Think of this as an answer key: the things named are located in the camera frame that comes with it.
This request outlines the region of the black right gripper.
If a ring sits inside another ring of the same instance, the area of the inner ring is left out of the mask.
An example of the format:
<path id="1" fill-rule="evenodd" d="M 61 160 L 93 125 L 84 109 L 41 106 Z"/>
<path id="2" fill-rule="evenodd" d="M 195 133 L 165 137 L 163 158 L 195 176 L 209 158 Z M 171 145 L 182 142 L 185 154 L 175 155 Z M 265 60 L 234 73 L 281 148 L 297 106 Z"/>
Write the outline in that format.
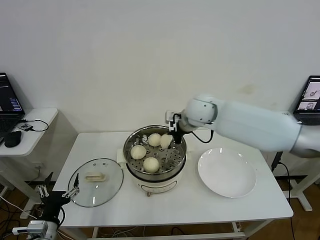
<path id="1" fill-rule="evenodd" d="M 173 113 L 169 120 L 169 131 L 174 132 L 174 142 L 182 142 L 182 133 L 187 132 L 186 128 L 183 125 L 183 117 L 181 113 Z"/>

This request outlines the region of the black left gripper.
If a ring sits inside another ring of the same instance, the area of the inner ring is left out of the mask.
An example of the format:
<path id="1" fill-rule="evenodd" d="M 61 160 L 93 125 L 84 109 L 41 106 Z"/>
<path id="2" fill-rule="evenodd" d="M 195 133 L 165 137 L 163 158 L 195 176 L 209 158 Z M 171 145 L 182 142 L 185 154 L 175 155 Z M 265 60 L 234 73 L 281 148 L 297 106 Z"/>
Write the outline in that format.
<path id="1" fill-rule="evenodd" d="M 79 192 L 79 174 L 77 173 L 74 179 L 73 187 L 66 191 L 52 191 L 48 192 L 53 172 L 37 186 L 41 200 L 44 203 L 44 209 L 41 215 L 41 220 L 58 220 L 61 207 L 70 202 Z"/>

